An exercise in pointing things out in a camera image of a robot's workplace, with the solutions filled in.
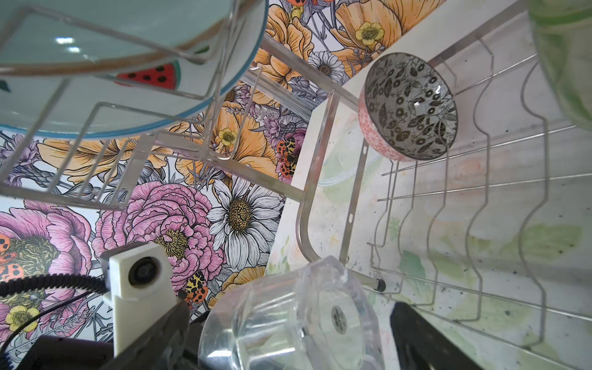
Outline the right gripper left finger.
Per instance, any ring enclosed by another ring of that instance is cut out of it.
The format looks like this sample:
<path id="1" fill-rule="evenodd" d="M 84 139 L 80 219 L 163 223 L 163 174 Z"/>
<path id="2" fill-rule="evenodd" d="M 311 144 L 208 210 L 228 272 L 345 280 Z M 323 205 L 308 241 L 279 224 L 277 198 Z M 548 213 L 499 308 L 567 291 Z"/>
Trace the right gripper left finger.
<path id="1" fill-rule="evenodd" d="M 189 324 L 188 306 L 179 302 L 101 369 L 180 369 Z"/>

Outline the clear glass cup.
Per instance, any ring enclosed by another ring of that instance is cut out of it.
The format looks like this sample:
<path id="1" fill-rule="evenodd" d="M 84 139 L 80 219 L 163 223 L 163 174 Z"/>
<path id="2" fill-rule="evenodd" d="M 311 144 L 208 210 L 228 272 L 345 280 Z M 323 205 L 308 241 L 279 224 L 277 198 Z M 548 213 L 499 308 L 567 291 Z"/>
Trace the clear glass cup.
<path id="1" fill-rule="evenodd" d="M 379 321 L 360 280 L 334 257 L 260 277 L 218 299 L 200 369 L 383 369 Z"/>

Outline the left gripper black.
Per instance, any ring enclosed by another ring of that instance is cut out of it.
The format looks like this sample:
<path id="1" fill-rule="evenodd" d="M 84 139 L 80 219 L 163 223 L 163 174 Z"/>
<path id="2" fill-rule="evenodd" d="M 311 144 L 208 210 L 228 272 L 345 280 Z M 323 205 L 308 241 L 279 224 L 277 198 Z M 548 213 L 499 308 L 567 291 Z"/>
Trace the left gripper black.
<path id="1" fill-rule="evenodd" d="M 100 369 L 113 359 L 112 342 L 41 336 L 16 367 L 21 369 Z"/>

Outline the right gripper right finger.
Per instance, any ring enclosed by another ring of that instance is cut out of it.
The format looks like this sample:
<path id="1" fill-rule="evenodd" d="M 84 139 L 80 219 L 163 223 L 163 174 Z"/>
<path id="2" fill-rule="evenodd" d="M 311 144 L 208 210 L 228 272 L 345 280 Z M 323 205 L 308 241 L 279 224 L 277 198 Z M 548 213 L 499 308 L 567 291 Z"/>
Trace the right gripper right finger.
<path id="1" fill-rule="evenodd" d="M 395 303 L 389 320 L 401 369 L 480 368 L 411 305 Z"/>

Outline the chrome two-tier dish rack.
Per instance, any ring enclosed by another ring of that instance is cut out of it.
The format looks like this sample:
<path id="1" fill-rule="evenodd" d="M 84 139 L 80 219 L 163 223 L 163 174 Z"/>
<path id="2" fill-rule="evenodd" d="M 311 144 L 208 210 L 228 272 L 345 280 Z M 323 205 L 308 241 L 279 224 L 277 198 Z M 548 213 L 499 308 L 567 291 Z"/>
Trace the chrome two-tier dish rack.
<path id="1" fill-rule="evenodd" d="M 232 288 L 337 258 L 379 318 L 411 305 L 484 368 L 591 367 L 591 130 L 565 116 L 528 1 L 267 1 L 247 71 L 204 111 L 127 137 L 1 125 L 1 341 L 113 341 L 99 257 L 162 245 L 197 317 Z M 404 52 L 453 92 L 456 139 L 393 161 L 359 125 Z"/>

